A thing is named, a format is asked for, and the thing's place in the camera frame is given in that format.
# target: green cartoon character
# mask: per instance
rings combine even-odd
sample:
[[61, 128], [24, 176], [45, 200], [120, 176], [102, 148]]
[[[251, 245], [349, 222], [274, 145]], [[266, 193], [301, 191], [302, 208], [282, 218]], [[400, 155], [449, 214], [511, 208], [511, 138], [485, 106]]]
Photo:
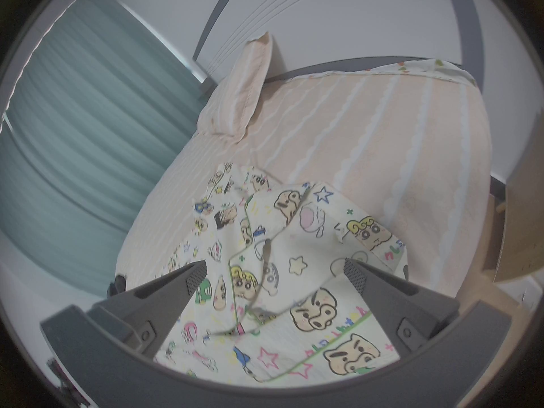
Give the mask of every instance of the green cartoon character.
[[212, 284], [209, 282], [208, 278], [204, 278], [204, 280], [196, 288], [195, 303], [205, 303], [212, 297]]

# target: striped bed sheet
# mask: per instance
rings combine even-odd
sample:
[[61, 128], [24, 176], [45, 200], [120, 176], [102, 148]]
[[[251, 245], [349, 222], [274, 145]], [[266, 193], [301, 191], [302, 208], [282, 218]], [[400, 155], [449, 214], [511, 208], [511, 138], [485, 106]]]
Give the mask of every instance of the striped bed sheet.
[[283, 183], [329, 182], [406, 243], [410, 281], [455, 296], [491, 171], [483, 100], [463, 80], [394, 69], [266, 84], [239, 143], [195, 134], [177, 156], [134, 221], [117, 273], [127, 289], [152, 280], [193, 227], [194, 200], [229, 161]]

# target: white cloth with cartoon print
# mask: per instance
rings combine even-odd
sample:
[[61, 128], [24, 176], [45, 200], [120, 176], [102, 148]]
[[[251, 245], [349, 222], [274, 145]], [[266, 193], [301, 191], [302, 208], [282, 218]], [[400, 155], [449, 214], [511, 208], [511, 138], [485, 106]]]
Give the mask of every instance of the white cloth with cartoon print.
[[194, 208], [193, 232], [158, 275], [200, 260], [208, 273], [157, 362], [225, 384], [288, 387], [398, 359], [343, 265], [352, 257], [404, 278], [406, 248], [334, 188], [225, 164]]

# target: teal curtain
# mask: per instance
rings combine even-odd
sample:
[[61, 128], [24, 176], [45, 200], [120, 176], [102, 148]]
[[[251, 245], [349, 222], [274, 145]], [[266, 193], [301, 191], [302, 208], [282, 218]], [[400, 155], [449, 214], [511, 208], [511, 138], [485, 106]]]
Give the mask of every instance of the teal curtain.
[[32, 54], [0, 134], [0, 230], [104, 296], [147, 195], [196, 130], [201, 84], [114, 0], [77, 0]]

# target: pillowcase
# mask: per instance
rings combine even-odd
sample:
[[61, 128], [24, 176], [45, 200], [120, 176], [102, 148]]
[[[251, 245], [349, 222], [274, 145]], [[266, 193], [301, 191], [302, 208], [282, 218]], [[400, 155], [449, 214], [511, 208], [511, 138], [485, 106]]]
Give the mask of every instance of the pillowcase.
[[255, 112], [272, 57], [268, 32], [244, 46], [230, 74], [226, 76], [202, 109], [196, 129], [199, 133], [227, 134], [240, 142]]

